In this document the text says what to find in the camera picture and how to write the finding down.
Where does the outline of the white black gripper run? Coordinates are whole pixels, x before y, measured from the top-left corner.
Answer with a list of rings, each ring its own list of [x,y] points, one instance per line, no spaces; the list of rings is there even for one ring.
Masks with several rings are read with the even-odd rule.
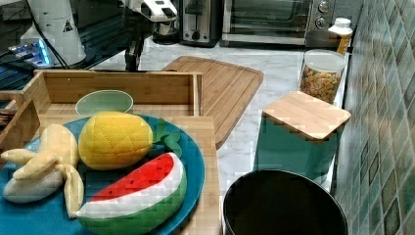
[[[153,23],[173,22],[177,10],[170,0],[120,0],[128,9],[139,13]],[[128,35],[125,50],[125,69],[138,71],[145,40],[145,29],[138,16],[124,16],[123,26]]]

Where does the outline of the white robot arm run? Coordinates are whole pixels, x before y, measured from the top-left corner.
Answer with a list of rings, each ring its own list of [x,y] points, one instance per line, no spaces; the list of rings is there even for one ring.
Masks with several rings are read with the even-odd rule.
[[[124,60],[127,71],[137,71],[144,41],[159,28],[159,34],[169,33],[177,18],[170,0],[118,0],[123,5],[122,33],[128,35]],[[51,53],[47,67],[67,68],[86,59],[72,15],[70,0],[24,0],[32,18],[32,27],[23,39],[38,37],[42,51]]]

